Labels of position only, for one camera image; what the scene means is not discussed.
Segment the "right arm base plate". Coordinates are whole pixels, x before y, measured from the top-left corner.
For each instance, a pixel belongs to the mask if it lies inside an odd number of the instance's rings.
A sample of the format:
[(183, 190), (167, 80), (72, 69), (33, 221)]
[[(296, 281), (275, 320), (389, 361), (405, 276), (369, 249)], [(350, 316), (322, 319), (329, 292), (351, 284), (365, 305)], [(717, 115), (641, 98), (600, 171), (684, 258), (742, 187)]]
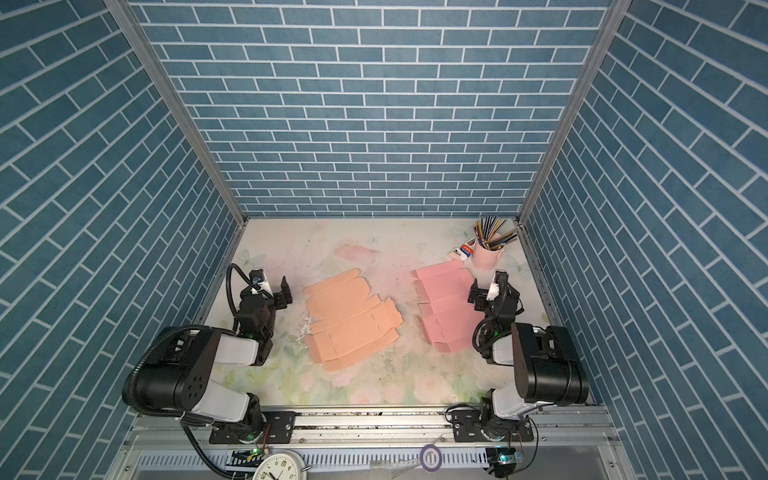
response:
[(502, 420), (496, 417), (486, 419), (477, 409), (459, 408), (444, 412), (454, 441), (457, 443), (478, 442), (531, 442), (535, 440), (532, 425), (526, 421)]

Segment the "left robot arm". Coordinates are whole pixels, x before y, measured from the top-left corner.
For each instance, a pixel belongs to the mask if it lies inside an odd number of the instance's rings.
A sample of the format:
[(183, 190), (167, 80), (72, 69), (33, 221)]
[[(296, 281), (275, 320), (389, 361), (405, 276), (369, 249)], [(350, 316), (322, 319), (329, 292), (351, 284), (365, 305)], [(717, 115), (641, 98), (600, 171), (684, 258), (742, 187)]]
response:
[(167, 327), (128, 375), (123, 401), (143, 416), (171, 417), (188, 426), (233, 427), (256, 438), (266, 419), (254, 394), (211, 379), (216, 365), (262, 366), (273, 347), (276, 316), (293, 302), (285, 278), (273, 290), (263, 270), (227, 266), (225, 293), (233, 327)]

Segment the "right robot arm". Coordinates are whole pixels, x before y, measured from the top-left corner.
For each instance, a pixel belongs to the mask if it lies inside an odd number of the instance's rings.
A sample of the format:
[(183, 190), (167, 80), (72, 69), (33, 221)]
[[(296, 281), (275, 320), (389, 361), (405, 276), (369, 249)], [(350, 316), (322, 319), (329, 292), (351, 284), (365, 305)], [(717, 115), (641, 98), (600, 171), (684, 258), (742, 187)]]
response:
[(510, 367), (514, 374), (512, 384), (481, 398), (478, 427), (486, 438), (520, 433), (534, 411), (587, 401), (589, 382), (568, 330), (518, 321), (524, 306), (507, 272), (497, 270), (487, 288), (474, 282), (468, 302), (484, 314), (472, 347), (486, 363)]

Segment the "orange paper box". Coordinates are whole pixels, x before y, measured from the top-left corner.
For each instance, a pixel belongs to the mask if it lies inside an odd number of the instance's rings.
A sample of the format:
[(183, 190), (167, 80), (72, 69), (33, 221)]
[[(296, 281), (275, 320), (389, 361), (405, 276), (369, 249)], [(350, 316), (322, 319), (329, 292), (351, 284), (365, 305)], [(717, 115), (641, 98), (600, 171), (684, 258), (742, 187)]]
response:
[(312, 319), (305, 336), (310, 359), (328, 371), (348, 368), (398, 338), (402, 316), (391, 298), (371, 292), (357, 268), (303, 290)]

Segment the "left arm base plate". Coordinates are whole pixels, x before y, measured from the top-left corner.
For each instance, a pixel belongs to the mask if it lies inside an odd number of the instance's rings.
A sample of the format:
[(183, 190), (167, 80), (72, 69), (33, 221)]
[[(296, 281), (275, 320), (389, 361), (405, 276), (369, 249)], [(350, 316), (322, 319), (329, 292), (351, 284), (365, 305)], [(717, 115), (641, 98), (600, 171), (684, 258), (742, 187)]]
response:
[(213, 445), (288, 444), (295, 425), (294, 411), (266, 411), (240, 422), (215, 422), (209, 437)]

